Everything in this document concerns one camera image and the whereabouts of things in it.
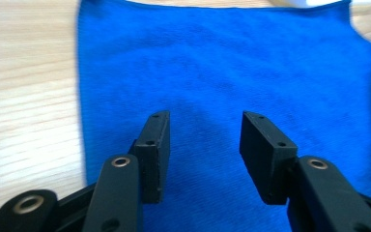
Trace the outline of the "blue cloth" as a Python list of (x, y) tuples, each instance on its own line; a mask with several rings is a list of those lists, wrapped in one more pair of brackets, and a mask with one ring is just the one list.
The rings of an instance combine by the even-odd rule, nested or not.
[(371, 196), (371, 43), (350, 0), (309, 9), (213, 9), (82, 0), (78, 72), (86, 179), (171, 114), (164, 199), (145, 232), (291, 232), (239, 152), (242, 115), (265, 115), (301, 155)]

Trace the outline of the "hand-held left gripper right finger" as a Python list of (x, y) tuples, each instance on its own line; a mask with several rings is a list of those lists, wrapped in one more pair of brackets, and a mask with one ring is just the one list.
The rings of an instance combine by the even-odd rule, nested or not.
[(243, 113), (244, 165), (265, 204), (288, 207), (293, 232), (371, 232), (371, 197), (357, 192), (330, 161), (297, 152), (270, 119)]

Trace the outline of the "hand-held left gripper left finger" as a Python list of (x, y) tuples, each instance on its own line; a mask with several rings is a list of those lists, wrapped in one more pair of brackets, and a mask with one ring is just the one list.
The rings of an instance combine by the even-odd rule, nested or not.
[(170, 157), (170, 113), (152, 114), (126, 154), (107, 159), (82, 232), (143, 232), (143, 206), (162, 201)]

